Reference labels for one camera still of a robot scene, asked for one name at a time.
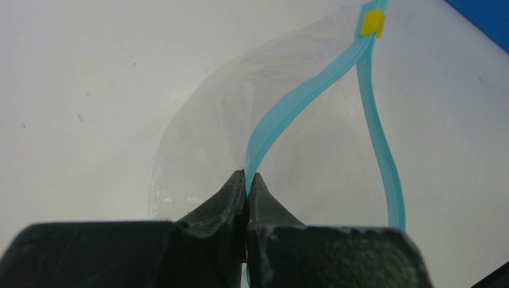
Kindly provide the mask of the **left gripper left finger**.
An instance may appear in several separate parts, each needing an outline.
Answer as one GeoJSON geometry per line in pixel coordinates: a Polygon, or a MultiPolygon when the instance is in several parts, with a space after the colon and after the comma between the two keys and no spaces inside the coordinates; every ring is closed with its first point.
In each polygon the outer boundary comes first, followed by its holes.
{"type": "Polygon", "coordinates": [[[37,223],[1,258],[2,287],[240,287],[245,174],[177,221],[37,223]]]}

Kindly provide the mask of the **clear zip top bag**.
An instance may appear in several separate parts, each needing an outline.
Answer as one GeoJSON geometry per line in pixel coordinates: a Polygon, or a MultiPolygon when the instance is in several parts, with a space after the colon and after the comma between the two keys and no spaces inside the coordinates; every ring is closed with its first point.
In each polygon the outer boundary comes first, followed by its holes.
{"type": "Polygon", "coordinates": [[[373,93],[386,1],[354,1],[246,53],[207,78],[174,114],[155,156],[149,217],[177,221],[256,174],[308,226],[405,232],[402,186],[373,93]]]}

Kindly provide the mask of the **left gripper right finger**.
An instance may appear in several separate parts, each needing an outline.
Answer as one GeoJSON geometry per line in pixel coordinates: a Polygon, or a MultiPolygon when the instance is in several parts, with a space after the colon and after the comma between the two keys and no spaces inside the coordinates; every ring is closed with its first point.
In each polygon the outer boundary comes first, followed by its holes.
{"type": "Polygon", "coordinates": [[[431,287],[407,234],[390,227],[308,226],[254,176],[247,200],[250,287],[431,287]]]}

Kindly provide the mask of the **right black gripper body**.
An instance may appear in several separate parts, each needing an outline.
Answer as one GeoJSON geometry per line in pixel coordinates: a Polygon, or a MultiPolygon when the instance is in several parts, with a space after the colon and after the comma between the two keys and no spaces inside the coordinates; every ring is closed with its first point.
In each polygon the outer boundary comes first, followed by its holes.
{"type": "Polygon", "coordinates": [[[471,288],[509,288],[509,262],[506,262],[471,288]]]}

